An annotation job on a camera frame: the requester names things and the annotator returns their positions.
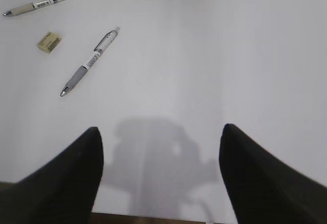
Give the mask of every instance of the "gray pen grip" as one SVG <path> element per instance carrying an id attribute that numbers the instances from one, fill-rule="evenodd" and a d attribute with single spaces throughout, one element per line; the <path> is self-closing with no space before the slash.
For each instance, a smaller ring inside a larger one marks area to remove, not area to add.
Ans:
<path id="1" fill-rule="evenodd" d="M 77 69 L 76 73 L 72 76 L 72 78 L 67 82 L 66 86 L 70 89 L 73 89 L 86 73 L 86 67 L 81 66 L 79 69 Z"/>
<path id="2" fill-rule="evenodd" d="M 15 9 L 11 10 L 12 16 L 18 16 L 20 14 L 26 13 L 26 12 L 30 12 L 30 11 L 34 11 L 34 5 L 33 3 L 21 6 L 21 7 L 17 7 Z"/>

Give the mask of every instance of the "dark floor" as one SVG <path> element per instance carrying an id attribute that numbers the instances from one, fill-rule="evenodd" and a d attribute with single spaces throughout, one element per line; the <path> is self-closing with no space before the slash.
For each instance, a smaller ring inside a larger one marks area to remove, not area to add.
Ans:
<path id="1" fill-rule="evenodd" d="M 0 183 L 0 191 L 9 187 L 10 183 Z M 89 224 L 203 224 L 202 222 L 181 221 L 181 220 L 166 220 L 156 218 L 123 216 L 92 213 Z"/>

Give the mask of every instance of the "white table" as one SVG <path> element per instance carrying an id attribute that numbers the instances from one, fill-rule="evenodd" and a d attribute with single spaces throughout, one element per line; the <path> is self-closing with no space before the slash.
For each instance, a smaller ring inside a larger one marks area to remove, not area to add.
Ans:
<path id="1" fill-rule="evenodd" d="M 36 0 L 0 0 L 0 10 Z M 232 122 L 327 185 L 327 0 L 69 0 L 0 18 L 0 181 L 98 126 L 95 211 L 236 223 L 220 176 Z M 65 82 L 121 33 L 66 97 Z M 63 37 L 50 54 L 36 43 Z"/>

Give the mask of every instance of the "pen tip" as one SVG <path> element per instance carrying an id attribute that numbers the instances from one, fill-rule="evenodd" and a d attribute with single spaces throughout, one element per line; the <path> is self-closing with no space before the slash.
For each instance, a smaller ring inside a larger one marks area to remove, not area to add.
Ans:
<path id="1" fill-rule="evenodd" d="M 7 11 L 6 13 L 2 14 L 2 16 L 5 16 L 5 17 L 7 17 L 7 16 L 11 16 L 11 14 L 12 14 L 12 12 L 11 12 L 11 11 Z"/>
<path id="2" fill-rule="evenodd" d="M 69 92 L 69 87 L 65 87 L 62 89 L 62 92 L 60 93 L 60 96 L 63 97 L 64 95 L 66 95 Z"/>

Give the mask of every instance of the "pen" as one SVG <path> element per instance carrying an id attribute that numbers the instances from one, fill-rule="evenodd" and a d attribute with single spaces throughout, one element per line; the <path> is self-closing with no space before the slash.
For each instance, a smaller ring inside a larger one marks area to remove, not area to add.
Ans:
<path id="1" fill-rule="evenodd" d="M 50 6 L 50 5 L 53 5 L 58 2 L 62 2 L 62 1 L 65 1 L 65 0 L 43 0 L 43 1 L 40 1 L 37 3 L 29 3 L 27 5 L 17 7 L 10 11 L 7 11 L 5 14 L 3 14 L 3 16 L 18 16 L 20 14 L 34 11 L 34 10 L 40 9 L 42 7 Z"/>
<path id="2" fill-rule="evenodd" d="M 65 87 L 62 89 L 60 96 L 64 96 L 68 94 L 76 85 L 77 83 L 84 77 L 84 75 L 89 71 L 89 69 L 93 66 L 93 64 L 101 57 L 104 51 L 110 46 L 113 40 L 117 37 L 120 28 L 116 28 L 112 30 L 104 38 L 100 41 L 97 47 L 94 49 L 94 53 L 92 55 L 91 60 L 86 64 L 81 66 L 72 78 L 67 82 Z"/>

